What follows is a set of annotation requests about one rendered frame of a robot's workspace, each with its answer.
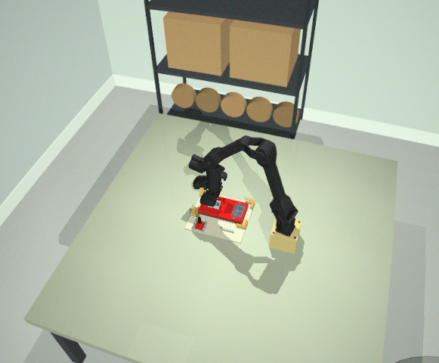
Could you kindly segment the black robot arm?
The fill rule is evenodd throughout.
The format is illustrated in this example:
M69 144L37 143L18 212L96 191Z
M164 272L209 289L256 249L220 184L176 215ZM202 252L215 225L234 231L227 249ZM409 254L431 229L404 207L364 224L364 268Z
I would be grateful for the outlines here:
M256 150L249 147L258 146ZM225 170L219 163L240 151L244 151L247 155L255 160L264 168L268 184L273 195L270 203L272 213L274 213L277 224L276 232L285 236L295 229L295 216L298 210L292 204L292 199L284 190L283 183L277 168L277 146L274 142L265 138L250 137L244 135L242 138L224 146L212 148L204 158L194 154L191 157L189 168L206 175L198 175L193 181L193 188L204 188L207 190L206 177L211 181L216 181L221 177L221 173Z

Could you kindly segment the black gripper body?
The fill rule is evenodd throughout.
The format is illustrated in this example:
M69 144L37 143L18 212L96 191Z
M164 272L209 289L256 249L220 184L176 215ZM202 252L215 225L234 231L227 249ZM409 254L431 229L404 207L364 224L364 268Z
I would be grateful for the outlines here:
M207 179L207 177L206 177L205 182L207 182L208 192L207 192L207 194L203 194L200 198L200 203L202 205L211 206L211 207L215 206L215 203L217 200L217 194L218 194L219 189L222 185L221 179L224 179L224 181L226 181L226 179L227 179L226 172L222 172L221 177L216 181L211 181L211 180Z

